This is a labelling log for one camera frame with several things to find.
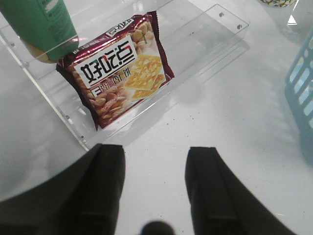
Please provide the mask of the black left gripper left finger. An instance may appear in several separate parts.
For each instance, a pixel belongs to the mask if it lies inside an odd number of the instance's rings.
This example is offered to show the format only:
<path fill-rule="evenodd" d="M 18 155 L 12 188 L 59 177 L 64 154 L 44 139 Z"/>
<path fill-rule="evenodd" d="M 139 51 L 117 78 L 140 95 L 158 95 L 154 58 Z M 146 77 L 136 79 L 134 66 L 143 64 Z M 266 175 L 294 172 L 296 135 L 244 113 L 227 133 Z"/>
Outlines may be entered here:
<path fill-rule="evenodd" d="M 3 235 L 112 235 L 124 185 L 124 149 L 97 144 L 48 181 L 0 204 Z"/>

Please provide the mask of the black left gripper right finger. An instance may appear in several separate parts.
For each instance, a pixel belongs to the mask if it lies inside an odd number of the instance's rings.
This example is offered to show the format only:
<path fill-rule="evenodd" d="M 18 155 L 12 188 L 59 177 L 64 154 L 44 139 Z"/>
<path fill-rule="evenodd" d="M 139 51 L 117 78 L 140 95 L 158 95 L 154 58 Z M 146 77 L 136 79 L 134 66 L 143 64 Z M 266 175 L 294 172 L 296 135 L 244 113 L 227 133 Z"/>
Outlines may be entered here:
<path fill-rule="evenodd" d="M 191 147 L 185 184 L 196 235 L 291 235 L 234 175 L 214 147 Z"/>

